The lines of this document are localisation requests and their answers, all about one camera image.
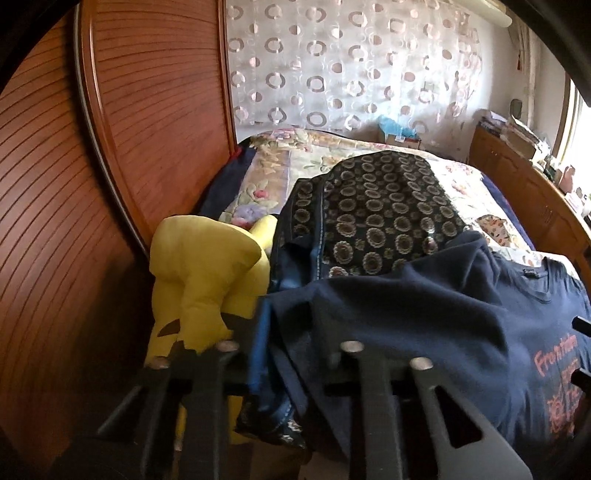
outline window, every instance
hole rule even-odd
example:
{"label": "window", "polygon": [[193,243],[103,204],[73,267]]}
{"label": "window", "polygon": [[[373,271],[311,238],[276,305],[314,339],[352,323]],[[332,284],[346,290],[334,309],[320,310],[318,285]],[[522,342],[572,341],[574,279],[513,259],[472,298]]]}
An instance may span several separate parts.
{"label": "window", "polygon": [[579,115],[574,127],[574,134],[567,146],[563,159],[564,165],[576,169],[575,181],[584,193],[591,193],[591,108],[580,100]]}
{"label": "window", "polygon": [[575,168],[575,187],[591,194],[591,108],[583,101],[571,81],[565,91],[561,141],[553,151],[560,159],[561,169],[572,165]]}

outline blue plastic bag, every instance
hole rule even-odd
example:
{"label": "blue plastic bag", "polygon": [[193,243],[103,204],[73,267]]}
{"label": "blue plastic bag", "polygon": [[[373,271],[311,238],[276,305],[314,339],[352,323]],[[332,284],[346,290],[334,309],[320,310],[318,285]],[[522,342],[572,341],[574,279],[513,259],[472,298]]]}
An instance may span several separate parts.
{"label": "blue plastic bag", "polygon": [[382,132],[386,135],[395,135],[396,137],[400,135],[401,137],[415,138],[419,140],[417,131],[414,128],[403,127],[396,120],[392,120],[385,115],[381,115],[378,118],[378,123]]}

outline wardrobe door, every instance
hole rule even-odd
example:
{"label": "wardrobe door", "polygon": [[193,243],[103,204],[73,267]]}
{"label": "wardrobe door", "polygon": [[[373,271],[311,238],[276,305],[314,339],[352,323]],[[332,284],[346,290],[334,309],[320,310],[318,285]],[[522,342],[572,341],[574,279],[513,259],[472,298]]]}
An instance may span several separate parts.
{"label": "wardrobe door", "polygon": [[114,193],[144,247],[235,149],[217,0],[83,0],[80,77]]}
{"label": "wardrobe door", "polygon": [[40,474],[104,419],[152,326],[145,258],[87,143],[73,20],[0,93],[0,427]]}

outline curtain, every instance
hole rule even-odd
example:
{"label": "curtain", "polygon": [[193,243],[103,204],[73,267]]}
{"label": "curtain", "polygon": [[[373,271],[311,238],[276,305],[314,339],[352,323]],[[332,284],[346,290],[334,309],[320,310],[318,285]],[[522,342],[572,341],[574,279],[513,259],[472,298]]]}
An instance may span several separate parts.
{"label": "curtain", "polygon": [[518,70],[524,77],[527,87],[524,95],[526,96],[525,118],[521,121],[529,128],[534,125],[535,111],[535,84],[536,77],[540,68],[541,58],[541,40],[537,35],[513,12],[509,12],[513,23],[509,27],[509,35],[514,49],[519,53]]}
{"label": "curtain", "polygon": [[439,0],[229,0],[237,130],[355,137],[386,115],[453,148],[482,69],[469,18]]}

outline floral bedspread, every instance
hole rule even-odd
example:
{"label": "floral bedspread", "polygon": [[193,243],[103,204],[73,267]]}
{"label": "floral bedspread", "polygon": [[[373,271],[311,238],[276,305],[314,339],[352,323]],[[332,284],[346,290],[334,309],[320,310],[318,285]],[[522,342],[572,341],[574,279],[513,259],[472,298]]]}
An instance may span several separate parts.
{"label": "floral bedspread", "polygon": [[299,178],[328,172],[341,160],[383,150],[404,151],[428,161],[470,228],[484,234],[489,247],[508,260],[539,267],[544,257],[562,262],[578,278],[572,263],[562,255],[532,252],[502,208],[482,183],[479,170],[444,160],[420,150],[338,137],[300,128],[277,129],[251,138],[256,155],[242,182],[240,193],[220,221],[249,229],[258,219],[279,213]]}

